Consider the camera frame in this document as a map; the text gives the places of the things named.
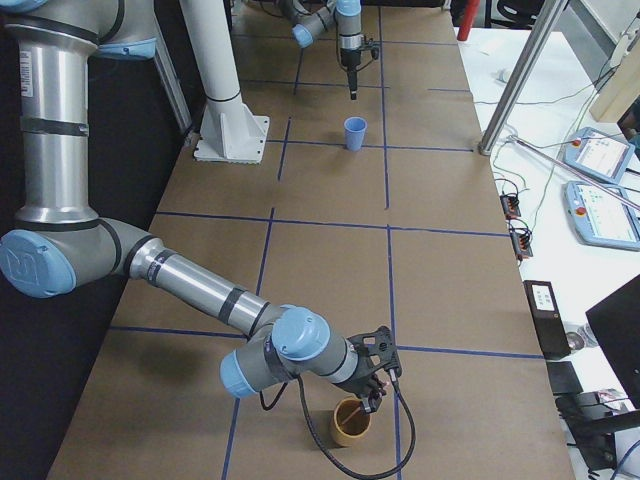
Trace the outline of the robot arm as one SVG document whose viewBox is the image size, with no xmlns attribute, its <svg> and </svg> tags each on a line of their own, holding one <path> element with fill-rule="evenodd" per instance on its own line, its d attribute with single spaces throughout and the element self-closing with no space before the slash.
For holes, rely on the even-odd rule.
<svg viewBox="0 0 640 480">
<path fill-rule="evenodd" d="M 358 94 L 358 70 L 361 65 L 365 36 L 361 27 L 359 1 L 327 1 L 315 12 L 302 6 L 300 1 L 277 1 L 276 6 L 292 24 L 292 34 L 302 49 L 311 46 L 322 33 L 332 28 L 337 33 L 338 61 L 346 72 L 350 99 Z"/>
<path fill-rule="evenodd" d="M 387 328 L 344 337 L 307 308 L 272 304 L 168 249 L 127 223 L 98 215 L 88 194 L 88 61 L 148 60 L 158 30 L 150 1 L 5 1 L 17 40 L 25 203 L 1 239 L 1 271 L 20 292 L 50 298 L 116 274 L 143 279 L 237 329 L 247 344 L 220 367 L 238 398 L 311 372 L 375 412 L 399 376 Z"/>
</svg>

